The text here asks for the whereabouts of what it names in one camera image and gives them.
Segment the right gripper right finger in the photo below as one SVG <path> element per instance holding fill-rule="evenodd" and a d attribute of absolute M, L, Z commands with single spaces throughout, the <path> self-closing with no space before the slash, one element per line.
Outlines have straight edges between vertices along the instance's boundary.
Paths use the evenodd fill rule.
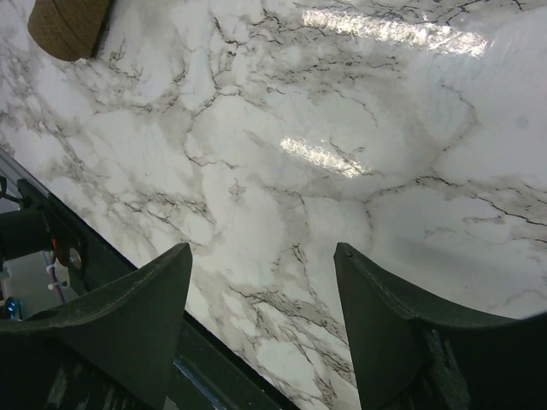
<path fill-rule="evenodd" d="M 545 408 L 544 314 L 511 319 L 450 302 L 347 243 L 334 262 L 362 408 Z"/>

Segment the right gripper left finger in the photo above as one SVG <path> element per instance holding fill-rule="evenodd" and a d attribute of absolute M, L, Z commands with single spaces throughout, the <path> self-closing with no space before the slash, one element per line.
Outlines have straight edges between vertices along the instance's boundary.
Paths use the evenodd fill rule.
<path fill-rule="evenodd" d="M 163 408 L 191 267 L 179 243 L 68 303 L 2 321 L 1 407 Z"/>

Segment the brown cloth napkin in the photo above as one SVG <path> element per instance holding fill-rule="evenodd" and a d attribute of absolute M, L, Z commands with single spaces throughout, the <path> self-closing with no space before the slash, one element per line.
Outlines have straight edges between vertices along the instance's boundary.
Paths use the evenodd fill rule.
<path fill-rule="evenodd" d="M 112 1 L 38 0 L 27 30 L 48 55 L 65 62 L 89 59 L 100 39 Z"/>

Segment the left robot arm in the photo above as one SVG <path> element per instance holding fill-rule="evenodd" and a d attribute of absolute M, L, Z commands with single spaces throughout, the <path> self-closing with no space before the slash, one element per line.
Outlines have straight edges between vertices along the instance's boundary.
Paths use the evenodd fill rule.
<path fill-rule="evenodd" d="M 44 215 L 35 209 L 1 214 L 1 261 L 49 249 L 51 237 Z"/>

